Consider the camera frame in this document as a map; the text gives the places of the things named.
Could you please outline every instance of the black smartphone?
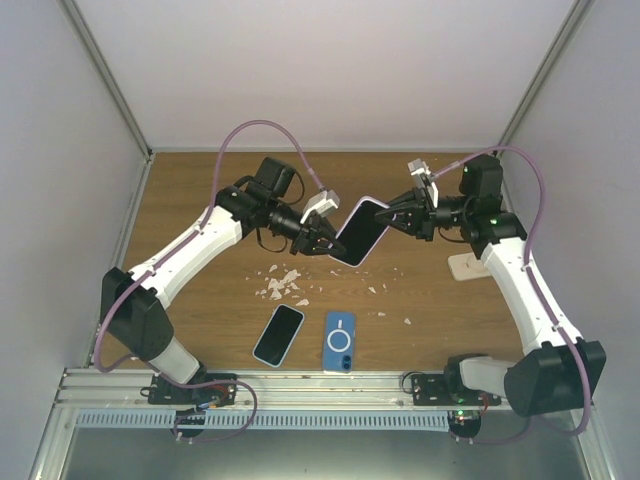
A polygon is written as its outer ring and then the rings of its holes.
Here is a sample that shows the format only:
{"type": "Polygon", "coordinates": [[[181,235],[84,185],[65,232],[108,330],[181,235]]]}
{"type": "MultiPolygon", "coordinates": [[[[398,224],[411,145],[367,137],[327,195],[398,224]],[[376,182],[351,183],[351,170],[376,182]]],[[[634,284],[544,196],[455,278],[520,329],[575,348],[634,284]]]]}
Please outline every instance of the black smartphone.
{"type": "Polygon", "coordinates": [[[338,262],[359,267],[380,241],[387,225],[376,222],[375,215],[388,205],[371,197],[362,197],[336,236],[345,247],[342,255],[331,255],[338,262]]]}
{"type": "Polygon", "coordinates": [[[253,348],[255,359],[272,367],[282,365],[303,321],[302,312],[279,305],[253,348]]]}

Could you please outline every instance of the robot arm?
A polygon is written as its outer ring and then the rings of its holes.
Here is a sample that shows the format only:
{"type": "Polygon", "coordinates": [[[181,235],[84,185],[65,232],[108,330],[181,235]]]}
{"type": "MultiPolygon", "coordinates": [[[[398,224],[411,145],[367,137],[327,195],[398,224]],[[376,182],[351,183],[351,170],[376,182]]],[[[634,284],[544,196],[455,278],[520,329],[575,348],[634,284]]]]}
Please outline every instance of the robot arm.
{"type": "Polygon", "coordinates": [[[558,306],[533,258],[523,266],[527,234],[518,218],[502,210],[500,161],[483,155],[468,162],[460,182],[461,196],[442,197],[430,181],[424,162],[409,163],[415,188],[389,202],[376,219],[418,239],[432,241],[436,228],[460,227],[476,258],[495,279],[518,327],[525,357],[514,364],[482,354],[449,359],[447,388],[453,398],[478,390],[505,397],[513,410],[531,416],[583,405],[576,363],[565,340],[550,321],[527,276],[532,269],[559,327],[580,353],[591,393],[604,367],[600,342],[585,342],[558,306]]]}
{"type": "Polygon", "coordinates": [[[118,268],[109,271],[103,278],[102,319],[123,291],[135,281],[142,282],[116,310],[108,331],[134,355],[175,382],[198,383],[196,377],[206,368],[175,338],[166,309],[202,268],[259,228],[291,240],[290,253],[294,255],[344,251],[324,218],[339,206],[333,191],[312,197],[303,212],[281,200],[295,174],[293,167],[265,158],[255,176],[221,190],[211,213],[207,208],[162,251],[129,273],[118,268]]]}

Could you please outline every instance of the white wall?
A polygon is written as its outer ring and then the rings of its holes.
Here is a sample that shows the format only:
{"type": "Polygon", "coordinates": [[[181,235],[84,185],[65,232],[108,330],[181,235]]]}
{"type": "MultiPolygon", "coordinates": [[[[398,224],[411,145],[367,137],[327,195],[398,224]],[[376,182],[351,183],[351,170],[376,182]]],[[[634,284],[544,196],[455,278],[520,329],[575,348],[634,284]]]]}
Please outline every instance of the white wall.
{"type": "Polygon", "coordinates": [[[84,362],[142,156],[53,0],[0,2],[0,465],[28,475],[84,362]]]}
{"type": "Polygon", "coordinates": [[[78,1],[152,147],[336,150],[496,143],[572,3],[78,1]]]}
{"type": "MultiPolygon", "coordinates": [[[[535,154],[549,210],[534,247],[540,268],[587,340],[608,359],[596,391],[623,478],[638,478],[640,398],[640,2],[595,2],[514,144],[535,154]]],[[[530,225],[534,177],[505,162],[530,225]]]]}

